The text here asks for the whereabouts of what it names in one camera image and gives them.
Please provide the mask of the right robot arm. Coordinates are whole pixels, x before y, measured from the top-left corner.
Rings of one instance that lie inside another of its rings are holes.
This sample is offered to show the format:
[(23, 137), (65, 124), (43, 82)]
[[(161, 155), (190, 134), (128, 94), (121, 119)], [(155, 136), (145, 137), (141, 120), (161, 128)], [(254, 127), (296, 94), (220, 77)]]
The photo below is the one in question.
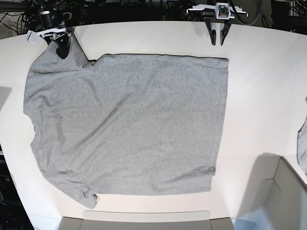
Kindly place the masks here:
[(55, 42), (57, 45), (56, 54), (65, 59), (71, 46), (71, 30), (65, 24), (65, 14), (59, 11), (55, 0), (42, 0), (39, 6), (38, 15), (42, 24), (39, 36), (49, 45)]

